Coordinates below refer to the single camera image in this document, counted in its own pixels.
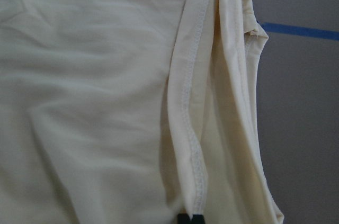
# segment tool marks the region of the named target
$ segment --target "seam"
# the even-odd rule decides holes
[[[202,213],[207,194],[207,181],[204,174],[204,163],[202,160],[202,150],[200,142],[192,128],[192,123],[189,115],[189,103],[192,89],[193,70],[195,60],[197,58],[197,52],[199,42],[202,34],[203,23],[206,16],[209,0],[201,0],[200,9],[198,10],[198,19],[194,29],[194,39],[191,42],[191,46],[188,54],[188,61],[185,69],[185,80],[182,89],[181,99],[181,113],[184,121],[184,125],[187,129],[189,137],[189,145],[191,150],[191,164],[193,168],[194,182],[195,182],[195,199],[193,205],[194,213]]]

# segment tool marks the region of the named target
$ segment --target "white fabric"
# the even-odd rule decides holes
[[[0,0],[0,223],[282,223],[251,0]]]

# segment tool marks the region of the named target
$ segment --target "cream-colored cloth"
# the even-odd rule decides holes
[[[251,0],[0,0],[0,223],[282,223]]]

